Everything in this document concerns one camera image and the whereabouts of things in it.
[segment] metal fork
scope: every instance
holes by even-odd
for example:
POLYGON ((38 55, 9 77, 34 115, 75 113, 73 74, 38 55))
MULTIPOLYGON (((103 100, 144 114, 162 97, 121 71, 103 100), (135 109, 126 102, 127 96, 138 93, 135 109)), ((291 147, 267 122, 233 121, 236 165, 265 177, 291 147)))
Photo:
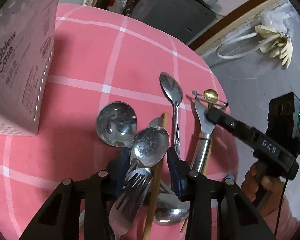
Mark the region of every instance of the metal fork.
POLYGON ((125 192, 113 204, 109 212, 109 223, 115 240, 119 240, 131 228, 146 194, 152 178, 148 174, 136 173, 127 183, 125 192))

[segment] table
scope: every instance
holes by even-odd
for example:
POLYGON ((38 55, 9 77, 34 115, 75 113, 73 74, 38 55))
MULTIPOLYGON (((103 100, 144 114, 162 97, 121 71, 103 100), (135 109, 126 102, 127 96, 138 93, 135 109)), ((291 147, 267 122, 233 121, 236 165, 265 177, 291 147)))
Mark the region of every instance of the table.
MULTIPOLYGON (((184 93, 180 107, 181 158, 191 162, 200 124, 192 90, 225 94, 206 63, 181 41, 134 19, 94 7, 59 4, 55 56, 45 88, 35 137, 0 135, 0 231, 16 240, 64 178, 81 180, 104 169, 120 149, 103 143, 95 130, 98 112, 109 102, 130 104, 138 131, 172 106, 159 74, 171 74, 184 93)), ((235 139, 216 127, 208 177, 237 175, 235 139)), ((169 183, 164 162, 163 180, 169 183)), ((123 239, 140 239, 146 207, 123 239)), ((182 223, 153 225, 151 239, 179 239, 182 223)))

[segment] checkered tablecloth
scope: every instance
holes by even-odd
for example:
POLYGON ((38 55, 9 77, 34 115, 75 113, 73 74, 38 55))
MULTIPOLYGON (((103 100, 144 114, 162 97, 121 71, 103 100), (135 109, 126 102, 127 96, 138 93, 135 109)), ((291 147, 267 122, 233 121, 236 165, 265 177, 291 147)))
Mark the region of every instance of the checkered tablecloth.
MULTIPOLYGON (((138 131, 172 105, 159 85, 165 71, 181 85, 181 158, 191 162, 200 131, 191 105, 192 90, 213 88, 225 94, 206 63, 181 41, 139 21, 98 8, 59 4, 55 56, 46 84, 38 135, 0 135, 0 231, 7 240, 20 237, 32 217, 64 178, 81 180, 104 169, 120 149, 103 143, 95 120, 109 102, 130 104, 138 131)), ((237 173, 234 138, 216 127, 208 177, 221 180, 237 173)), ((169 183, 164 164, 163 180, 169 183)), ((125 239, 140 239, 146 207, 142 207, 125 239)), ((151 239, 180 239, 182 224, 153 225, 151 239)))

